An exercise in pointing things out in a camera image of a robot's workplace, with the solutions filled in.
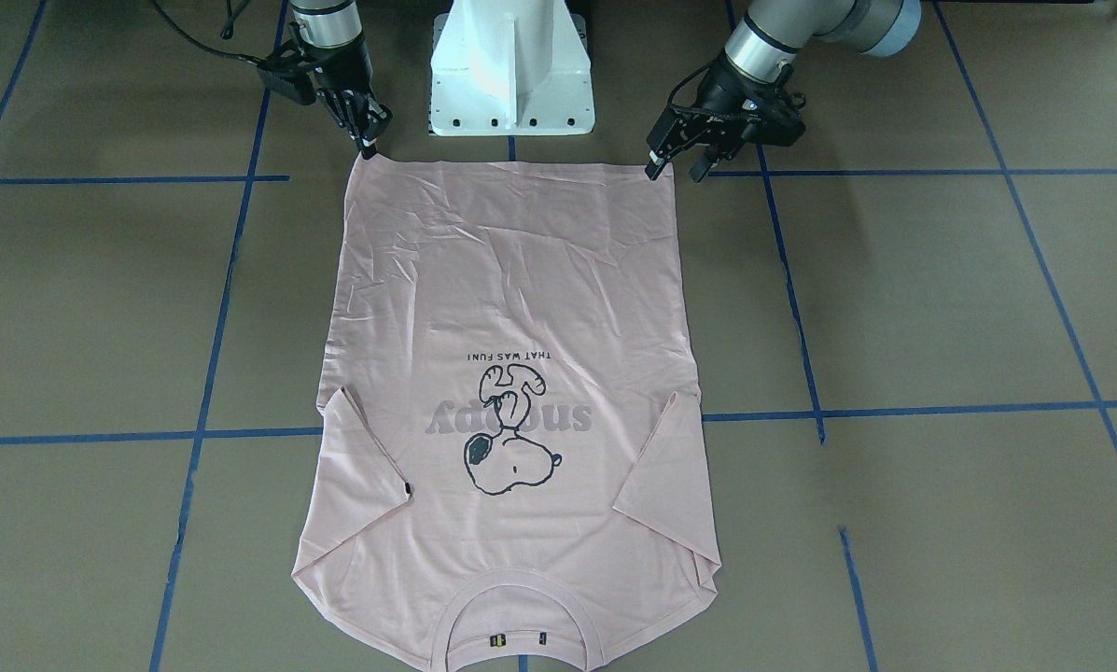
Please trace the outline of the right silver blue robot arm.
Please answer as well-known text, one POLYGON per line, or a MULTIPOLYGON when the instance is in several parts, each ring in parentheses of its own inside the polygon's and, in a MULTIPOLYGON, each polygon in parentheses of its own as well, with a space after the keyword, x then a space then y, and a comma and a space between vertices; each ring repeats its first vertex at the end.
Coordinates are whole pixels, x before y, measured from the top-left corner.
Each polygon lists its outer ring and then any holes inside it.
POLYGON ((260 60, 269 92, 294 103, 322 103, 349 133, 361 159, 373 159, 393 114, 376 100, 373 65, 356 1, 292 1, 290 38, 260 60))

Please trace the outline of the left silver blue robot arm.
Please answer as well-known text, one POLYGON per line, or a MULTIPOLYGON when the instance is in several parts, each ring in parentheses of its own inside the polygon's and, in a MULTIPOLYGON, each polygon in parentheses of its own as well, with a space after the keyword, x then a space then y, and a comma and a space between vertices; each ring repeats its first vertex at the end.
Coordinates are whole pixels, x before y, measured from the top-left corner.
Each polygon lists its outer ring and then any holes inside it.
POLYGON ((690 170, 698 183, 746 145, 796 144, 805 100, 786 85, 806 44, 889 57, 911 42, 920 21, 917 1, 753 1, 719 55, 666 98, 647 136, 645 175, 656 180, 682 150, 701 147, 690 170))

